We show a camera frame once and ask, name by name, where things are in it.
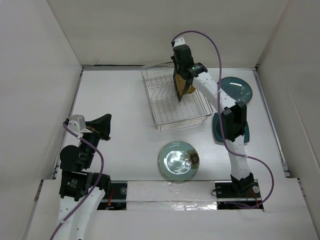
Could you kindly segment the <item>square brown yellow plate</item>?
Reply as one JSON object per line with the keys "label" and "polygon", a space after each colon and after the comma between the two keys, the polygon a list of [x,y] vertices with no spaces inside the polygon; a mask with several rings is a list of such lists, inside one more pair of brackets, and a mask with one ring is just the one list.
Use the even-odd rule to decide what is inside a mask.
{"label": "square brown yellow plate", "polygon": [[182,101],[183,95],[186,95],[190,84],[188,84],[178,73],[176,70],[173,72],[173,82],[175,87],[175,93],[178,99],[178,102],[180,103]]}

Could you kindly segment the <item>round woven bamboo plate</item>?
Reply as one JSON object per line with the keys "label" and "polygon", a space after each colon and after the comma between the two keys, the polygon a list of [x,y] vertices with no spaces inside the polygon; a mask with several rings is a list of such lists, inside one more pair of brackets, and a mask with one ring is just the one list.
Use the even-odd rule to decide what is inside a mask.
{"label": "round woven bamboo plate", "polygon": [[187,94],[192,94],[196,89],[191,85]]}

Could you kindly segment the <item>light green flower plate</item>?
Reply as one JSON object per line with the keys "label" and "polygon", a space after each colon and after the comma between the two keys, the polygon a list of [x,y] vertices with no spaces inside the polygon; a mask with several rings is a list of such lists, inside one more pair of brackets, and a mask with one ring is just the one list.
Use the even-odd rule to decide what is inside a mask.
{"label": "light green flower plate", "polygon": [[187,181],[199,169],[200,157],[187,142],[173,141],[165,145],[158,155],[160,171],[172,181]]}

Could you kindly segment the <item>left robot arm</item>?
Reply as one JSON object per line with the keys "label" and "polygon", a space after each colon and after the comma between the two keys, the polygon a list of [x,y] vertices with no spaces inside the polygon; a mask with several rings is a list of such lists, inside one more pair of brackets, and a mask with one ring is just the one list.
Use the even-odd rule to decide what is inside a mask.
{"label": "left robot arm", "polygon": [[75,114],[62,124],[79,144],[59,154],[59,213],[52,240],[85,239],[101,200],[111,194],[111,177],[103,173],[105,160],[98,150],[100,141],[110,140],[111,120],[109,113],[91,121]]}

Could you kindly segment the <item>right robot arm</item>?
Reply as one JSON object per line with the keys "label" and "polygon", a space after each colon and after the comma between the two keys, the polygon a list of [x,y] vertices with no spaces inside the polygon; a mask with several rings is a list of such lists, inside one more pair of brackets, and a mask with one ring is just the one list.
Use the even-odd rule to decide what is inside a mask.
{"label": "right robot arm", "polygon": [[190,88],[201,92],[219,115],[220,132],[231,164],[231,191],[242,197],[254,184],[245,151],[247,105],[230,97],[216,83],[202,63],[194,63],[192,52],[185,42],[173,41],[173,80],[180,102]]}

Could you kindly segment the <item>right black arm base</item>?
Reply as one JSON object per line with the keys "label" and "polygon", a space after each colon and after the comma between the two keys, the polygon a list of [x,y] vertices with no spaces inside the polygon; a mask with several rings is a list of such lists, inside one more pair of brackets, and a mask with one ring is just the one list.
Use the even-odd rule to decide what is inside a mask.
{"label": "right black arm base", "polygon": [[237,192],[231,181],[218,181],[214,183],[214,190],[211,191],[211,194],[216,197],[218,210],[245,209],[244,205],[263,209],[262,204],[257,207],[262,202],[257,181],[242,192]]}

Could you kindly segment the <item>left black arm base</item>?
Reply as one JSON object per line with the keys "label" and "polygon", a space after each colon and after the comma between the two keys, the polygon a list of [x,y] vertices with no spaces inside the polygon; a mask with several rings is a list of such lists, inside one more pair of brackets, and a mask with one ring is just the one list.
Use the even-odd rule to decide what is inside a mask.
{"label": "left black arm base", "polygon": [[127,209],[127,181],[112,181],[109,193],[99,203],[97,210],[122,211]]}

